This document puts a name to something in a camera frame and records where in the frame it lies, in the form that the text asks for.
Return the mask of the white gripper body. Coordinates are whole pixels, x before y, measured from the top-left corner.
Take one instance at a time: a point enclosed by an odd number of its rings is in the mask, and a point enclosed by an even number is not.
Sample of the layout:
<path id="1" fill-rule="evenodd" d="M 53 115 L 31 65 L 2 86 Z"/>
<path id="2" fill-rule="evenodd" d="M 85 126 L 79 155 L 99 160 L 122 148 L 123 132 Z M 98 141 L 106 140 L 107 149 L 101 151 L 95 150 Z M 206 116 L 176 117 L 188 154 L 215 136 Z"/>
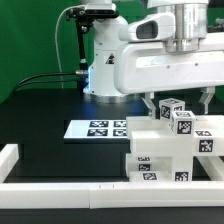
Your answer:
<path id="1" fill-rule="evenodd" d="M 209 33 L 190 52 L 169 52 L 175 16 L 159 13 L 119 30 L 114 85 L 124 94 L 224 85 L 224 32 Z"/>

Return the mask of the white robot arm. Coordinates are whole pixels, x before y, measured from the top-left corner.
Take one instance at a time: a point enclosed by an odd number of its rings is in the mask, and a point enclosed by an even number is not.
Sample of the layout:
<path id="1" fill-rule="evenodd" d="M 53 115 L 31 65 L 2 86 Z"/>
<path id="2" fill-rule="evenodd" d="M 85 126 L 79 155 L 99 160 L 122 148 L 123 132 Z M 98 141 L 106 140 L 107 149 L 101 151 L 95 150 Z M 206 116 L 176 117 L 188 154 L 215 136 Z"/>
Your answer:
<path id="1" fill-rule="evenodd" d="M 208 104 L 224 85 L 224 32 L 207 31 L 210 0 L 149 0 L 150 13 L 119 31 L 114 85 L 123 94 L 142 94 L 152 117 L 161 91 L 200 88 Z"/>

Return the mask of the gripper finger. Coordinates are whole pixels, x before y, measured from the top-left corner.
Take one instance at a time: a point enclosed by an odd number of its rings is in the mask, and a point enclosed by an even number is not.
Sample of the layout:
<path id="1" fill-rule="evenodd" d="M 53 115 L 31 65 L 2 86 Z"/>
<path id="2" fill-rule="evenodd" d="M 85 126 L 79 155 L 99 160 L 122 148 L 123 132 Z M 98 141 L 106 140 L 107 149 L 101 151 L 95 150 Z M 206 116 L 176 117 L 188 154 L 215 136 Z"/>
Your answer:
<path id="1" fill-rule="evenodd" d="M 203 105 L 204 114 L 207 115 L 209 111 L 209 103 L 212 100 L 213 96 L 215 95 L 215 88 L 214 87 L 203 87 L 201 89 L 201 98 L 199 102 Z"/>
<path id="2" fill-rule="evenodd" d="M 148 115 L 155 119 L 156 118 L 156 106 L 153 103 L 154 94 L 153 93 L 145 93 L 142 97 L 143 102 L 145 103 L 146 107 L 148 108 Z"/>

